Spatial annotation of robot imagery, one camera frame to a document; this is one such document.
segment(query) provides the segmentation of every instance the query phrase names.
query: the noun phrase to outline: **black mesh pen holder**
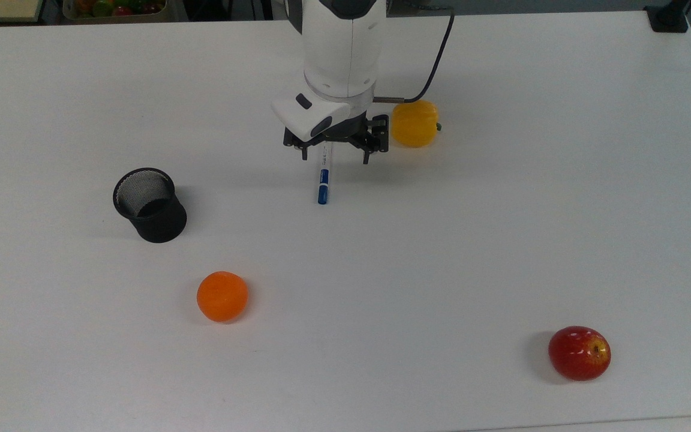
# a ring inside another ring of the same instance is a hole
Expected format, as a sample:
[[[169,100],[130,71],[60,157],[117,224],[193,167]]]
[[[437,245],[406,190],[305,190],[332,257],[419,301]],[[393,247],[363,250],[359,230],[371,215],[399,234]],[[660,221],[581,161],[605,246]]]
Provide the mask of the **black mesh pen holder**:
[[[113,189],[113,206],[151,243],[170,241],[186,227],[186,209],[175,196],[175,183],[162,170],[137,169],[124,175]]]

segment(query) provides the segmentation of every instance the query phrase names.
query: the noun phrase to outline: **toy fruit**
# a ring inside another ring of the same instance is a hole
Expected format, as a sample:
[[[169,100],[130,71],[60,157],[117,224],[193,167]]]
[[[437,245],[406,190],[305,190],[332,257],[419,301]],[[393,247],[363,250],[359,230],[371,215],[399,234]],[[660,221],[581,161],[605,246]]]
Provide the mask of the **toy fruit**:
[[[228,271],[217,271],[204,278],[197,291],[197,304],[205,317],[227,322],[247,306],[249,290],[241,277]]]
[[[612,351],[598,331],[586,326],[568,326],[551,337],[548,356],[559,374],[570,380],[585,381],[606,371]]]
[[[144,0],[130,0],[130,9],[136,14],[142,13],[143,4],[146,2]]]
[[[97,0],[92,6],[92,14],[95,17],[110,16],[113,12],[112,0]]]
[[[441,125],[436,105],[429,101],[398,104],[391,120],[391,135],[407,147],[431,144]]]
[[[97,0],[76,0],[74,5],[79,9],[79,14],[92,13],[92,6],[95,6]]]
[[[127,8],[127,6],[117,6],[113,8],[113,12],[110,13],[111,16],[131,16],[134,14],[132,9]]]

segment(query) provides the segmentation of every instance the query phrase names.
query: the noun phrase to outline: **black cable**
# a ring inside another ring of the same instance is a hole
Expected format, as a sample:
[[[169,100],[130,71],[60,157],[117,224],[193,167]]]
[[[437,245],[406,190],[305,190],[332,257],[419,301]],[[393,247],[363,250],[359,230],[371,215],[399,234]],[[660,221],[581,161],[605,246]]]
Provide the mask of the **black cable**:
[[[411,104],[412,102],[419,101],[424,95],[425,91],[431,87],[431,82],[434,80],[436,75],[436,68],[439,66],[439,61],[441,61],[441,55],[444,54],[444,47],[447,46],[447,39],[449,39],[449,33],[452,32],[452,23],[455,22],[455,9],[452,6],[426,6],[426,5],[416,5],[409,0],[404,0],[404,4],[411,8],[417,8],[422,11],[449,11],[449,23],[447,23],[447,32],[444,33],[444,39],[441,39],[441,46],[439,46],[439,52],[436,54],[436,61],[434,61],[434,66],[431,69],[431,74],[428,76],[428,81],[425,82],[425,87],[420,91],[420,94],[411,99],[401,99],[401,98],[380,98],[376,97],[373,99],[375,102],[387,102],[387,103],[404,103]]]

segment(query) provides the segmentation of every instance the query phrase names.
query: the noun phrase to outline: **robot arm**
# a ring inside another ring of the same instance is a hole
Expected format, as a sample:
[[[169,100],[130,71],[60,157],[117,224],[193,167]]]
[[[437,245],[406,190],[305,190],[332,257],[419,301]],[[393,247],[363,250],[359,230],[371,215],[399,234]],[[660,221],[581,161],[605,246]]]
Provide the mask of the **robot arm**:
[[[290,96],[272,102],[286,127],[284,144],[304,151],[324,140],[365,153],[387,151],[387,116],[366,119],[375,95],[384,0],[302,0],[304,74]]]

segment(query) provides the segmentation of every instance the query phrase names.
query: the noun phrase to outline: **fruit basket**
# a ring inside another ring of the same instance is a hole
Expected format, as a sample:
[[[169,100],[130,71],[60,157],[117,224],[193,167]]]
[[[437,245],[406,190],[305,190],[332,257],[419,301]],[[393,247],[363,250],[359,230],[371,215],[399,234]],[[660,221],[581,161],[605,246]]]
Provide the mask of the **fruit basket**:
[[[172,0],[64,0],[63,16],[72,24],[173,22]]]

